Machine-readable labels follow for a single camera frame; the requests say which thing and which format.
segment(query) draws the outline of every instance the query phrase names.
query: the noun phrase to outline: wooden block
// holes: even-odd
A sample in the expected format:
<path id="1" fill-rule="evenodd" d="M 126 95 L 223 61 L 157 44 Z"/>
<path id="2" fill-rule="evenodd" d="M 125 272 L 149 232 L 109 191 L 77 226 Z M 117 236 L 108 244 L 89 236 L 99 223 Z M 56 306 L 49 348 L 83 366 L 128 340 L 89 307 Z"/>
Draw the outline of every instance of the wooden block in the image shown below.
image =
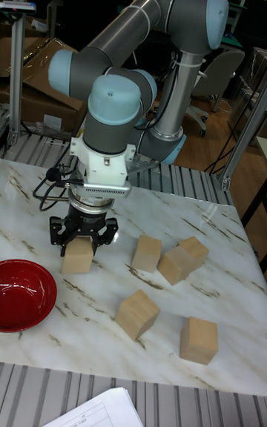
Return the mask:
<path id="1" fill-rule="evenodd" d="M 115 320 L 132 340 L 136 340 L 154 324 L 159 311 L 145 292 L 138 290 L 121 303 Z"/>
<path id="2" fill-rule="evenodd" d="M 131 267 L 139 271 L 154 272 L 160 259 L 162 242 L 153 237 L 139 236 Z"/>
<path id="3" fill-rule="evenodd" d="M 217 324 L 189 317 L 181 332 L 180 358 L 207 365 L 217 352 Z"/>
<path id="4" fill-rule="evenodd" d="M 207 254 L 208 249 L 197 238 L 190 237 L 163 254 L 158 271 L 171 285 L 175 285 L 201 267 Z"/>
<path id="5" fill-rule="evenodd" d="M 93 260 L 93 248 L 90 237 L 79 236 L 67 244 L 62 266 L 63 274 L 89 272 Z"/>
<path id="6" fill-rule="evenodd" d="M 197 268 L 204 264 L 209 250 L 195 236 L 178 242 L 178 245 L 194 258 Z"/>

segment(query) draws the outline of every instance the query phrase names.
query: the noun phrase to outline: red bowl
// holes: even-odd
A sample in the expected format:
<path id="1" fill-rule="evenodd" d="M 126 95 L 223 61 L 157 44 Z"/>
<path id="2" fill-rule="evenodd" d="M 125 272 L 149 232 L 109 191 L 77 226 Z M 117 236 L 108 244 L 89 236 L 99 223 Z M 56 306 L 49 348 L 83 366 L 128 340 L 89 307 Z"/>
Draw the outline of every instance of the red bowl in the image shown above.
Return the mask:
<path id="1" fill-rule="evenodd" d="M 0 262 L 0 331 L 40 323 L 56 302 L 56 283 L 41 265 L 21 259 Z"/>

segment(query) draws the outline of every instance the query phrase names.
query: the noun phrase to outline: marble table surface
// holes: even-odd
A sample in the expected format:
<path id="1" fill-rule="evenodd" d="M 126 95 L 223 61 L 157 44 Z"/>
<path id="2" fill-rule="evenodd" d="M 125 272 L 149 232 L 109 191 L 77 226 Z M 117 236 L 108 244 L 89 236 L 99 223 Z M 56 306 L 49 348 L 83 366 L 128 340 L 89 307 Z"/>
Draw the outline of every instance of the marble table surface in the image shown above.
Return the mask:
<path id="1" fill-rule="evenodd" d="M 48 269 L 56 305 L 39 325 L 0 333 L 0 361 L 155 383 L 267 395 L 267 286 L 234 207 L 133 188 L 108 216 L 116 241 L 96 252 L 89 274 L 61 274 L 59 248 L 50 244 L 49 216 L 32 191 L 43 168 L 0 161 L 1 259 L 20 258 Z M 208 249 L 204 266 L 170 286 L 158 272 L 130 268 L 140 234 L 162 240 L 162 252 L 196 236 Z M 114 317 L 141 288 L 160 308 L 154 326 L 136 342 Z M 179 358 L 187 317 L 218 324 L 219 352 L 208 366 Z"/>

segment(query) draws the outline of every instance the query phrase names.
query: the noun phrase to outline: floor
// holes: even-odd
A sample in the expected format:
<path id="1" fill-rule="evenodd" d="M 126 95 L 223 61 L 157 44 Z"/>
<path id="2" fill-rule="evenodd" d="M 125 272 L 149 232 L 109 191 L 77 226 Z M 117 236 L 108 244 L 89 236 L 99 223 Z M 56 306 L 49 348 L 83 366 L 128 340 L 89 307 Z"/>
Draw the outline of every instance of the floor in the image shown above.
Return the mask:
<path id="1" fill-rule="evenodd" d="M 190 116 L 185 116 L 182 126 L 187 139 L 175 164 L 203 171 L 218 157 L 230 134 L 230 127 L 227 123 L 228 113 L 222 110 L 212 113 L 212 106 L 207 102 L 192 101 L 191 104 L 210 113 L 206 123 L 206 135 L 201 137 L 199 125 Z M 222 102 L 220 107 L 229 110 L 226 103 Z M 231 137 L 226 151 L 230 150 L 235 142 L 235 138 Z M 226 160 L 222 160 L 217 168 L 225 164 Z M 260 151 L 257 148 L 247 147 L 231 180 L 231 196 L 240 217 L 243 216 L 246 208 L 260 189 L 266 175 L 267 164 Z M 259 253 L 260 261 L 265 256 L 267 248 L 267 215 L 263 205 L 258 208 L 245 230 L 251 244 Z"/>

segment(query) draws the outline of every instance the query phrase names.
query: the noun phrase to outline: paper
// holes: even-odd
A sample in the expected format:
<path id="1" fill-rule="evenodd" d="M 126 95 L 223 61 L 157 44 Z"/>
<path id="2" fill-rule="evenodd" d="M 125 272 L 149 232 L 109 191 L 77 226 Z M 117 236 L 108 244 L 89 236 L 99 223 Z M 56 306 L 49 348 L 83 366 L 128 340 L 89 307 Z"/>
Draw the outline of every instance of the paper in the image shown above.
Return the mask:
<path id="1" fill-rule="evenodd" d="M 60 130 L 62 126 L 62 119 L 60 119 L 60 117 L 44 114 L 44 123 L 51 126 L 54 129 Z"/>
<path id="2" fill-rule="evenodd" d="M 95 426 L 143 427 L 126 389 L 109 389 L 43 427 Z"/>
<path id="3" fill-rule="evenodd" d="M 32 21 L 32 27 L 38 30 L 39 32 L 47 32 L 48 27 L 46 24 L 43 24 L 41 21 L 33 19 Z"/>

